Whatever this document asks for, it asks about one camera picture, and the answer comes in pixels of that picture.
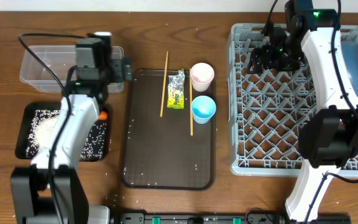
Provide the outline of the black rail with green clips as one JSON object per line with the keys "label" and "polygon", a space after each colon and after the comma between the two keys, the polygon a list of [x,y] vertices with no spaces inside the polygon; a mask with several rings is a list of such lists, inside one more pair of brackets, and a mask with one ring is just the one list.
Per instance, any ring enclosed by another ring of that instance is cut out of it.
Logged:
{"label": "black rail with green clips", "polygon": [[134,210],[118,213],[105,206],[92,205],[89,208],[88,223],[102,224],[263,224],[263,223],[310,223],[310,224],[351,224],[347,215],[319,215],[306,212],[296,217],[289,210],[272,212],[253,208],[245,214],[222,213],[146,213],[144,210]]}

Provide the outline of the pink plastic cup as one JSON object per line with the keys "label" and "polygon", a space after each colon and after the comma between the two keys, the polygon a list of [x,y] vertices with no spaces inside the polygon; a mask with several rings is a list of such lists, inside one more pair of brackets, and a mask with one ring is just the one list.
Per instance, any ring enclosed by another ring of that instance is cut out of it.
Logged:
{"label": "pink plastic cup", "polygon": [[214,79],[214,69],[207,63],[197,63],[190,70],[193,88],[198,92],[206,91]]}

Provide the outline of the orange carrot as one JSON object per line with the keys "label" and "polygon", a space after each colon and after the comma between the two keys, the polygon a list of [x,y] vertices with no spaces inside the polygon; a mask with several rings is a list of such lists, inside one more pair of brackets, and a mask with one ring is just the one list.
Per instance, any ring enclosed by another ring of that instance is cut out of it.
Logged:
{"label": "orange carrot", "polygon": [[106,112],[106,111],[100,112],[98,119],[99,120],[107,120],[108,119],[108,112]]}

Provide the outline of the light blue plastic cup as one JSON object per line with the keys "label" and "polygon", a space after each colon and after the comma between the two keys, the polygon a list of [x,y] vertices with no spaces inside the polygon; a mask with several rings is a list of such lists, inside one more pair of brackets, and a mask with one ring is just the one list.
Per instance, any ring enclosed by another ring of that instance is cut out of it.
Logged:
{"label": "light blue plastic cup", "polygon": [[216,112],[215,101],[208,96],[197,96],[191,105],[193,120],[198,124],[206,124]]}

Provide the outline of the wooden chopstick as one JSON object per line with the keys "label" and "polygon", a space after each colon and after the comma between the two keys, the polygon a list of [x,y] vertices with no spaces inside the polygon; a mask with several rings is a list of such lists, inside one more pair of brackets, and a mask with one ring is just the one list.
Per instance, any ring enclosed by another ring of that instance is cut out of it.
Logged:
{"label": "wooden chopstick", "polygon": [[164,102],[165,102],[165,89],[166,89],[166,80],[167,80],[167,68],[168,68],[168,57],[169,51],[166,52],[165,57],[165,67],[164,67],[164,74],[163,74],[163,86],[162,86],[162,95],[161,95],[161,104],[160,104],[160,117],[163,117],[163,109],[164,109]]}
{"label": "wooden chopstick", "polygon": [[193,101],[193,87],[191,81],[191,69],[189,69],[189,97],[190,97],[190,136],[193,136],[193,113],[191,110],[191,105]]}

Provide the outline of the dark brown serving tray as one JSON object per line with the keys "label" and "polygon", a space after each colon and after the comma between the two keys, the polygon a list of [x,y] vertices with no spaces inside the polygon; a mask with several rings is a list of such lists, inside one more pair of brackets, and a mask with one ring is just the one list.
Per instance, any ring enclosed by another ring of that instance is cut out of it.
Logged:
{"label": "dark brown serving tray", "polygon": [[214,182],[216,120],[190,120],[190,99],[200,95],[185,82],[185,107],[167,108],[165,75],[175,70],[134,72],[127,103],[121,161],[122,183],[131,188],[205,190]]}

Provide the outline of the foil snack wrapper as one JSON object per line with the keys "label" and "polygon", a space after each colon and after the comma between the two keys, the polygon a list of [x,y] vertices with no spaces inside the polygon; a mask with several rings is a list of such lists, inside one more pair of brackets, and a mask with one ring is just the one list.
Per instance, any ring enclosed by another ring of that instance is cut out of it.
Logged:
{"label": "foil snack wrapper", "polygon": [[183,109],[185,107],[184,102],[184,84],[185,84],[185,72],[184,69],[178,71],[177,75],[168,76],[168,100],[167,108]]}

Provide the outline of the clear plastic bin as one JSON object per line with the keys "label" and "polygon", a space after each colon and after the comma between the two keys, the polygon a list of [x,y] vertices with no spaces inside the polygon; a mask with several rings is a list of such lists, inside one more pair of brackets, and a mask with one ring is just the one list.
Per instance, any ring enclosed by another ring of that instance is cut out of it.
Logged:
{"label": "clear plastic bin", "polygon": [[121,92],[123,82],[109,81],[110,61],[121,59],[121,54],[120,47],[97,44],[33,45],[25,51],[20,80],[45,93],[61,93],[66,86],[85,94]]}

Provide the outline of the grey plastic dishwasher rack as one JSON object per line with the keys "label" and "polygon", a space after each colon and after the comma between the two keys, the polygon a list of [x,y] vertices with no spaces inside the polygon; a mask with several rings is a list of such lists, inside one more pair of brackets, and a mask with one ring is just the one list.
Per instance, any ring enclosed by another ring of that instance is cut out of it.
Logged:
{"label": "grey plastic dishwasher rack", "polygon": [[263,24],[238,23],[226,44],[231,172],[243,176],[296,177],[302,157],[298,134],[316,113],[306,59],[299,70],[248,72],[250,53],[268,43]]}

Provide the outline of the wooden chopstick right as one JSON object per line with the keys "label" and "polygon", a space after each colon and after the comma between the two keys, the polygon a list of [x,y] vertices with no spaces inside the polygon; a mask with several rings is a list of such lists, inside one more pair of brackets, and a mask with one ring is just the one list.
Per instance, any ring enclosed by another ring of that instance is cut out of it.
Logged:
{"label": "wooden chopstick right", "polygon": [[191,69],[189,69],[189,97],[190,97],[190,136],[193,136],[193,113],[191,110],[191,105],[193,101],[193,87],[191,81]]}

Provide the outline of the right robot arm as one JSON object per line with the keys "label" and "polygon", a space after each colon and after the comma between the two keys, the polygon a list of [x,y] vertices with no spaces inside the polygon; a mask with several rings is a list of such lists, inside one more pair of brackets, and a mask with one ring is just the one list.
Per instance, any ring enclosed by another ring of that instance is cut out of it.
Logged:
{"label": "right robot arm", "polygon": [[253,74],[295,71],[306,60],[316,91],[316,114],[298,136],[301,170],[278,222],[316,222],[330,182],[358,153],[358,96],[342,53],[340,18],[338,8],[316,9],[310,0],[289,0],[286,28],[268,19],[262,33],[269,43],[250,55],[247,71]]}

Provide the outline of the black waste bin tray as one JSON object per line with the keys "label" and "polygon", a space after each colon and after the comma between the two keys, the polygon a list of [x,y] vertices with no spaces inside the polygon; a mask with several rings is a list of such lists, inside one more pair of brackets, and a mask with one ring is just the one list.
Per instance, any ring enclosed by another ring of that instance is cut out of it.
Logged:
{"label": "black waste bin tray", "polygon": [[[15,155],[18,159],[26,159],[25,158],[25,149],[27,147],[27,138],[30,132],[30,124],[32,122],[32,118],[35,115],[36,110],[59,110],[60,112],[60,103],[55,102],[34,102],[30,103],[25,107],[24,115],[21,123],[21,128],[19,131],[19,135],[17,138],[17,144],[15,149]],[[109,119],[109,108],[104,107],[101,111],[106,110],[108,112],[108,133],[106,135],[105,140],[105,152],[104,156],[107,153],[108,146],[108,134],[110,131],[110,119]]]}

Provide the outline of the wooden chopstick left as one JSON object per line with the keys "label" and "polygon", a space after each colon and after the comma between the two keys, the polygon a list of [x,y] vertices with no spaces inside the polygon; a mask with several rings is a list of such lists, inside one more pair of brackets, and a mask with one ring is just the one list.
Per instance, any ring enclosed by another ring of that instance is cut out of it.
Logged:
{"label": "wooden chopstick left", "polygon": [[167,68],[168,68],[168,57],[169,51],[166,52],[165,57],[165,67],[164,67],[164,74],[163,74],[163,86],[162,86],[162,95],[161,95],[161,104],[160,104],[160,117],[163,117],[163,109],[164,109],[164,102],[165,102],[165,89],[166,89],[166,80],[167,80]]}

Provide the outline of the pile of white rice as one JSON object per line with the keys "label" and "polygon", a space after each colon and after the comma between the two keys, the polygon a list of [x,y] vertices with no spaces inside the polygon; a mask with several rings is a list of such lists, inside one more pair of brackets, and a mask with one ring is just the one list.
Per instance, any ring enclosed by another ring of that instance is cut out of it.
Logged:
{"label": "pile of white rice", "polygon": [[[48,143],[57,123],[59,110],[36,110],[30,124],[25,158],[32,159]],[[105,140],[108,133],[108,119],[97,120],[92,126],[81,152],[80,161],[101,160],[105,152]]]}

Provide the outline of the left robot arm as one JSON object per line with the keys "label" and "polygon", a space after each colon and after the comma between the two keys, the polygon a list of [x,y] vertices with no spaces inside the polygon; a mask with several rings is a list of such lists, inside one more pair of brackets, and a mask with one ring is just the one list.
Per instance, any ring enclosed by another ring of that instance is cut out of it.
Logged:
{"label": "left robot arm", "polygon": [[74,66],[61,82],[56,73],[18,36],[25,50],[48,71],[61,88],[60,113],[46,146],[29,167],[16,167],[10,184],[17,223],[112,223],[105,205],[90,205],[77,174],[81,152],[108,86],[133,79],[129,57],[113,59],[112,33],[78,36]]}

